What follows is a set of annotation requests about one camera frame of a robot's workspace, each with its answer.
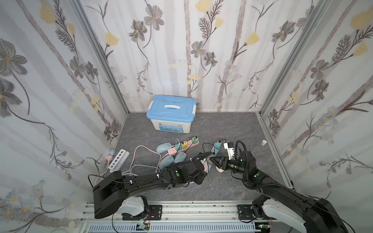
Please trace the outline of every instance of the blue lid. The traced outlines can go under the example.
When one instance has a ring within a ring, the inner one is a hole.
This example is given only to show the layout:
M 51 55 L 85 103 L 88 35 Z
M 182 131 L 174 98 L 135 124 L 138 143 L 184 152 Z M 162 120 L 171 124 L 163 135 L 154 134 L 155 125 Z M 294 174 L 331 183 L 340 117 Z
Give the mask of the blue lid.
M 146 117 L 154 120 L 191 123 L 194 120 L 196 104 L 193 98 L 157 95 Z

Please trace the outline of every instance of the box label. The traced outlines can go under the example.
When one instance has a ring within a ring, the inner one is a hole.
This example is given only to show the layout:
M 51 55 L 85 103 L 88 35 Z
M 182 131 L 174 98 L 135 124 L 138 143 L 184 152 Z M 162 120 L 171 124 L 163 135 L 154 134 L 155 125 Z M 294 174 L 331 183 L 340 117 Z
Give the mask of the box label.
M 159 129 L 162 131 L 179 132 L 179 133 L 182 133 L 184 131 L 183 125 L 178 125 L 178 124 L 158 123 L 158 126 L 159 126 Z

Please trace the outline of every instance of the lid handle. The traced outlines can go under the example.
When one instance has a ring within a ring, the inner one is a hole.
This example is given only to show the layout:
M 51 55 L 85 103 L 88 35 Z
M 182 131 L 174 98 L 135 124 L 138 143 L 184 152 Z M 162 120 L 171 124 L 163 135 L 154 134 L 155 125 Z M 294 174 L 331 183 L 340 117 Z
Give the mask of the lid handle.
M 180 106 L 177 106 L 177 105 L 165 105 L 164 106 L 165 108 L 173 108 L 173 109 L 179 109 Z

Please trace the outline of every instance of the light blue mouse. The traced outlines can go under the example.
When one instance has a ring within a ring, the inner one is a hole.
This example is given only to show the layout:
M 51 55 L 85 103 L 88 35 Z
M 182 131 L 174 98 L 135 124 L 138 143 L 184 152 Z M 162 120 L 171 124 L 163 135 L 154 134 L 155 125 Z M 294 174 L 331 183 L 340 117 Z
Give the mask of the light blue mouse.
M 187 156 L 187 154 L 186 154 L 185 152 L 179 152 L 179 153 L 176 155 L 176 158 L 175 158 L 175 160 L 173 161 L 173 163 L 184 162 L 185 159 L 186 159 L 186 156 Z
M 163 144 L 160 144 L 159 146 L 157 146 L 156 151 L 161 154 L 163 152 L 168 151 L 171 148 L 172 148 L 171 143 L 166 142 L 166 143 L 163 143 Z
M 159 169 L 162 170 L 164 167 L 168 167 L 173 164 L 173 157 L 167 155 L 162 161 L 159 163 Z

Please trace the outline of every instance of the small bottle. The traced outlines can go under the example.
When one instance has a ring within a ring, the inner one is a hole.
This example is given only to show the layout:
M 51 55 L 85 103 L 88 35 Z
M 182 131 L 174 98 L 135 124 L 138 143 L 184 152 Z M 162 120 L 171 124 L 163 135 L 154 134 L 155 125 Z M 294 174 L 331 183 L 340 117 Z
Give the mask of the small bottle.
M 264 151 L 264 146 L 267 144 L 266 140 L 261 141 L 258 145 L 254 146 L 253 151 L 257 154 L 262 154 Z

